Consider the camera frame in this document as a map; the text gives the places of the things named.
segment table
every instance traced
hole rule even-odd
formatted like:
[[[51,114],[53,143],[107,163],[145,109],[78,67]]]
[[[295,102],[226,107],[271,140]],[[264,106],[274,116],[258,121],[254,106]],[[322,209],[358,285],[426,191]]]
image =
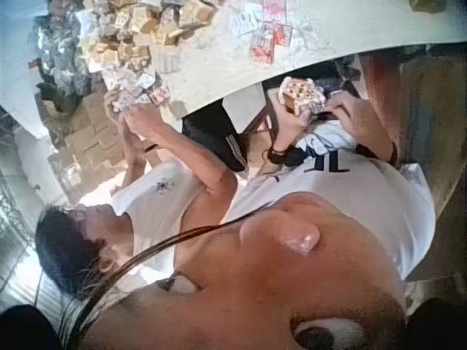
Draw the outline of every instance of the table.
[[[166,122],[200,109],[257,82],[303,66],[353,53],[412,44],[467,41],[467,11],[462,0],[448,0],[438,14],[413,12],[408,0],[287,0],[294,27],[289,48],[276,46],[271,65],[252,63],[251,34],[235,37],[228,28],[242,0],[227,0],[210,26],[196,30],[177,47],[150,45],[153,57],[180,55],[180,70],[161,74],[171,88],[162,108]],[[149,38],[135,39],[150,43]]]

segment person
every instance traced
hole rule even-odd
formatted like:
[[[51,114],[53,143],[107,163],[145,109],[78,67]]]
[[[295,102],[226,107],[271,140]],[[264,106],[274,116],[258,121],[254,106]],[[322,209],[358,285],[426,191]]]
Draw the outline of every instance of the person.
[[[111,103],[117,91],[105,97],[108,117],[118,125],[128,170],[111,204],[78,205],[72,210],[49,207],[36,228],[36,250],[44,272],[59,289],[84,299],[110,271],[135,254],[180,230],[215,225],[236,191],[236,177],[201,145],[176,132],[152,105],[137,105],[125,115]],[[156,129],[136,131],[175,157],[144,174],[143,143],[131,128],[139,121]],[[183,255],[177,247],[177,259]],[[173,272],[175,249],[145,263],[120,282],[122,291],[144,286]]]
[[[303,136],[309,115],[269,95],[277,137],[222,224],[115,271],[81,310],[68,349],[398,349],[403,280],[435,225],[420,167],[394,166],[397,144],[369,101],[334,94],[339,120]],[[170,278],[100,304],[126,270],[190,237]]]

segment paper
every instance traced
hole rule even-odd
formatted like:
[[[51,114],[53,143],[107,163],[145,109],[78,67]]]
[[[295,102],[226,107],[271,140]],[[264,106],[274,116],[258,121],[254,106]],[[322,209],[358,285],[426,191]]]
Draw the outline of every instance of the paper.
[[[263,5],[253,2],[247,2],[244,6],[244,12],[254,14],[256,20],[261,23],[263,22]]]
[[[231,18],[230,29],[233,35],[241,36],[259,29],[258,20],[250,12],[244,12]]]
[[[180,71],[180,54],[158,54],[155,58],[155,70],[162,74],[170,74]]]

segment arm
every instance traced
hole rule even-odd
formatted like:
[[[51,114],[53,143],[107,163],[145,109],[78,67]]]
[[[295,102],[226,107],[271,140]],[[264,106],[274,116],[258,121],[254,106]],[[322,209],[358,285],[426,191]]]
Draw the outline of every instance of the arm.
[[[391,160],[393,143],[369,101],[355,98],[348,92],[338,92],[328,101],[328,108],[359,144],[380,160]]]
[[[144,154],[142,141],[135,133],[130,131],[125,119],[113,111],[112,102],[118,99],[118,93],[118,90],[111,90],[106,93],[104,97],[105,114],[118,128],[120,141],[123,145],[123,153],[125,154],[125,160],[128,164],[123,182],[113,194],[129,186],[143,176],[146,167],[146,155]]]
[[[279,131],[276,140],[272,145],[272,149],[276,153],[284,153],[287,148],[296,142],[303,135],[304,130],[309,125],[309,112],[305,112],[299,117],[287,112],[285,106],[281,105],[277,94],[279,89],[271,89],[268,91],[268,97],[271,101],[272,108],[277,117]],[[282,165],[271,163],[268,159],[264,160],[264,164],[258,172],[257,176],[271,175],[282,169]]]
[[[125,177],[123,177],[122,184],[119,188],[119,190],[122,190],[144,175],[146,156],[144,154],[142,141],[135,133],[130,131],[125,120],[121,120],[118,129],[123,143],[123,153],[125,154],[125,160],[128,164]]]
[[[162,121],[154,105],[136,105],[125,113],[125,119],[133,132],[166,148],[185,163],[211,195],[230,194],[236,190],[234,173],[209,150]]]
[[[204,184],[204,190],[190,203],[183,214],[180,232],[217,225],[234,198],[237,180],[234,173],[209,150],[178,133],[162,121],[161,113],[152,104],[133,106],[125,113],[130,129],[166,148],[184,162]],[[175,266],[198,239],[177,244]]]

